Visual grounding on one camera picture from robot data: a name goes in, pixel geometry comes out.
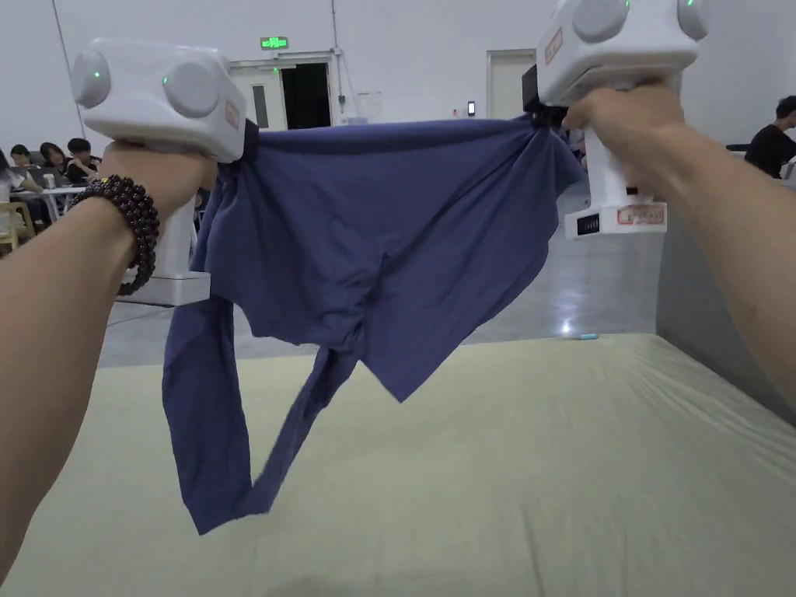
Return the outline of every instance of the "human arm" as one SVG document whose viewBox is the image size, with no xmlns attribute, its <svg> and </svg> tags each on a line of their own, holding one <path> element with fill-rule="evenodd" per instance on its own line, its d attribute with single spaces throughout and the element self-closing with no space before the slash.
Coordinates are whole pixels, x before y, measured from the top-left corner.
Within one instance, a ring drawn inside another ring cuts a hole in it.
<svg viewBox="0 0 796 597">
<path fill-rule="evenodd" d="M 214 180 L 198 156 L 127 146 L 106 152 L 110 174 L 143 185 L 161 221 Z M 80 430 L 132 248 L 116 207 L 92 198 L 0 262 L 0 336 L 14 338 L 0 344 L 0 583 Z"/>
<path fill-rule="evenodd" d="M 71 160 L 66 166 L 66 178 L 74 184 L 91 182 L 97 177 L 99 175 L 95 170 L 92 170 L 78 159 Z"/>
<path fill-rule="evenodd" d="M 753 357 L 796 408 L 796 193 L 687 127 L 662 86 L 599 90 L 565 124 L 591 125 L 633 182 L 677 210 Z"/>
<path fill-rule="evenodd" d="M 25 191 L 30 191 L 31 193 L 42 193 L 44 189 L 42 189 L 36 182 L 28 176 L 20 176 L 19 174 L 13 172 L 12 170 L 6 171 L 6 176 L 11 183 L 11 186 L 23 189 Z"/>
<path fill-rule="evenodd" d="M 19 185 L 26 191 L 30 191 L 31 193 L 43 193 L 45 190 L 42 189 L 39 185 L 36 184 L 30 178 L 23 178 L 22 182 Z"/>
</svg>

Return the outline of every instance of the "concrete floor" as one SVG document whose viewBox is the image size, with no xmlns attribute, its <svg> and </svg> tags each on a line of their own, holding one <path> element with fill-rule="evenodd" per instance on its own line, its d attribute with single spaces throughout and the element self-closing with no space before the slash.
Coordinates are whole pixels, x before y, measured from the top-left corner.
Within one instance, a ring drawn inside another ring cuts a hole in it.
<svg viewBox="0 0 796 597">
<path fill-rule="evenodd" d="M 562 214 L 582 209 L 583 188 L 559 200 Z M 559 228 L 541 274 L 495 319 L 466 343 L 550 338 L 568 334 L 654 332 L 661 235 L 604 236 L 567 242 Z M 171 309 L 117 303 L 105 334 L 101 367 L 157 365 L 171 321 Z M 254 338 L 236 310 L 239 358 L 314 354 L 312 345 L 293 346 Z"/>
</svg>

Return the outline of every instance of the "table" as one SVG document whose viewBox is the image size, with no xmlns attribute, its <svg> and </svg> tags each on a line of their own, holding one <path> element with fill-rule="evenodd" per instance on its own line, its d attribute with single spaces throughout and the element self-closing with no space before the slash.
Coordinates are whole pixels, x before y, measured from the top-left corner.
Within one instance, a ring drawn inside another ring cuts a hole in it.
<svg viewBox="0 0 796 597">
<path fill-rule="evenodd" d="M 12 191 L 10 196 L 12 198 L 21 199 L 27 197 L 43 197 L 45 201 L 47 201 L 47 208 L 54 222 L 55 220 L 59 220 L 61 215 L 58 211 L 57 197 L 63 197 L 65 200 L 68 200 L 70 197 L 80 193 L 83 189 L 85 189 L 84 186 L 69 186 L 63 189 L 44 189 L 42 193 L 34 193 L 33 191 Z"/>
</svg>

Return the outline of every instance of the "beaded bracelet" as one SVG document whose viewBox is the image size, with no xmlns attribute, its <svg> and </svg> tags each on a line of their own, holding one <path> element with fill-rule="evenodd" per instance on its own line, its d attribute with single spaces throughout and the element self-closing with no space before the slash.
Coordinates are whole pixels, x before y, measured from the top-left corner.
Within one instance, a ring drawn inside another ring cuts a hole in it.
<svg viewBox="0 0 796 597">
<path fill-rule="evenodd" d="M 123 283 L 119 288 L 120 296 L 132 295 L 149 282 L 154 273 L 154 246 L 160 229 L 158 209 L 141 185 L 136 185 L 130 178 L 116 175 L 90 182 L 75 197 L 74 205 L 89 197 L 108 199 L 122 213 L 135 236 L 135 255 L 130 267 L 137 267 L 138 270 L 132 282 Z"/>
</svg>

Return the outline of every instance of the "gripper handle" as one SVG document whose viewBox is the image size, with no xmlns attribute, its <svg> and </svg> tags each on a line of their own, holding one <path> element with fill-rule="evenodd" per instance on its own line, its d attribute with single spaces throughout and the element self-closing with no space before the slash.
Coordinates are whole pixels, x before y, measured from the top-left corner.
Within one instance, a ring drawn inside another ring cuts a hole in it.
<svg viewBox="0 0 796 597">
<path fill-rule="evenodd" d="M 638 205 L 651 203 L 650 197 L 627 194 L 627 180 L 614 156 L 591 127 L 584 131 L 586 159 L 589 169 L 591 207 Z"/>
</svg>

